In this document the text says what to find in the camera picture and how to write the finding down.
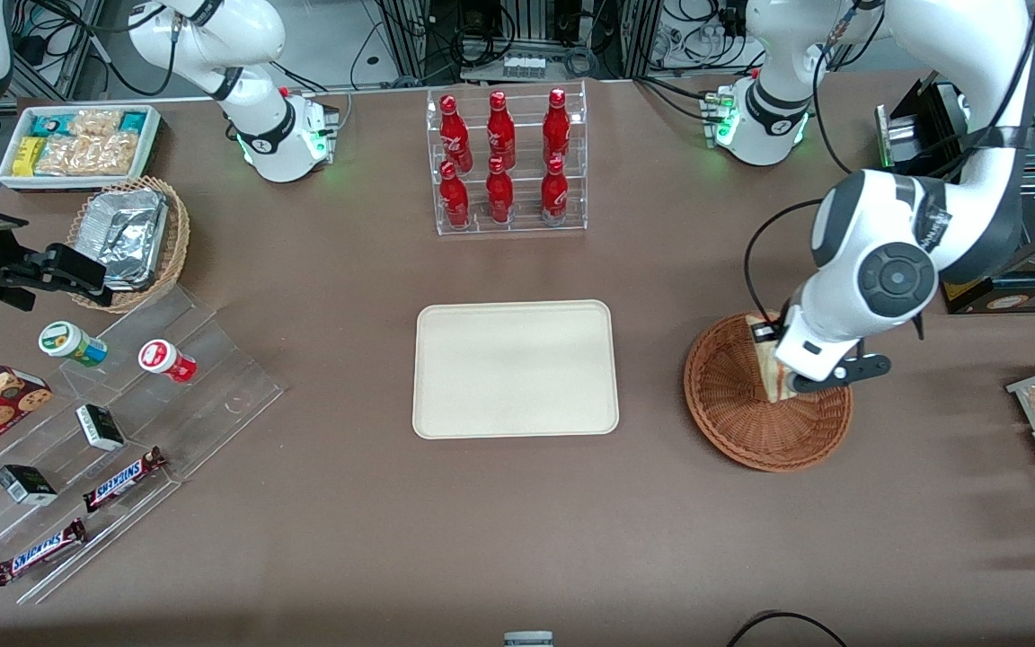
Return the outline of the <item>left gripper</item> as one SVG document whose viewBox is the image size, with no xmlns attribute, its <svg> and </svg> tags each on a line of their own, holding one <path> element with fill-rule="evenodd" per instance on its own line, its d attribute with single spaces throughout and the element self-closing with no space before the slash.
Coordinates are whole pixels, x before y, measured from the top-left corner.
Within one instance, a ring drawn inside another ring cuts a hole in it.
<svg viewBox="0 0 1035 647">
<path fill-rule="evenodd" d="M 883 377 L 892 369 L 884 355 L 846 357 L 859 337 L 830 340 L 806 319 L 798 302 L 783 308 L 780 321 L 751 321 L 750 336 L 759 347 L 772 344 L 774 358 L 792 372 L 790 388 L 798 394 L 825 392 L 857 384 L 868 378 Z"/>
</svg>

